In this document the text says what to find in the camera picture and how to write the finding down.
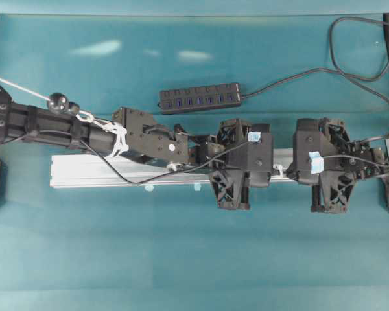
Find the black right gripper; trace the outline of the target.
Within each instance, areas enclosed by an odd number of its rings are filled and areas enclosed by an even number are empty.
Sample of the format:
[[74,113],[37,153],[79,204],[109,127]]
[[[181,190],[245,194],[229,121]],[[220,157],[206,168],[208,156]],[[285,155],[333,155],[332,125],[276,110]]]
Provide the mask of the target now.
[[312,186],[312,212],[344,213],[354,186],[360,180],[377,178],[386,172],[383,153],[375,153],[369,142],[351,141],[344,122],[328,118],[319,121],[325,135],[320,156],[324,169]]

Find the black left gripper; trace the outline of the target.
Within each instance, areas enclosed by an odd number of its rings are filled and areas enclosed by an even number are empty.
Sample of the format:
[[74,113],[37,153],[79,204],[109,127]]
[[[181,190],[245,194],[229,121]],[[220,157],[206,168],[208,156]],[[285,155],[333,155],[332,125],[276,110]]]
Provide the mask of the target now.
[[230,119],[220,123],[216,135],[196,135],[189,139],[194,143],[189,149],[189,164],[210,162],[202,169],[207,172],[220,209],[250,210],[246,151],[251,126],[250,122]]

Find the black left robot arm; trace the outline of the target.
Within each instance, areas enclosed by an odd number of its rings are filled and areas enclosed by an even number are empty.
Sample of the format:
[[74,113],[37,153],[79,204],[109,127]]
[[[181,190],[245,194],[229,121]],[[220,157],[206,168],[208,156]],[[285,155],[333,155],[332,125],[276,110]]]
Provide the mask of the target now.
[[201,172],[208,175],[217,205],[248,210],[252,170],[252,126],[222,123],[215,135],[193,135],[181,125],[158,123],[144,111],[120,108],[111,120],[100,119],[64,94],[46,97],[46,108],[18,104],[0,78],[0,146],[18,141],[89,152],[103,162],[123,157],[135,163],[161,166],[167,175]]

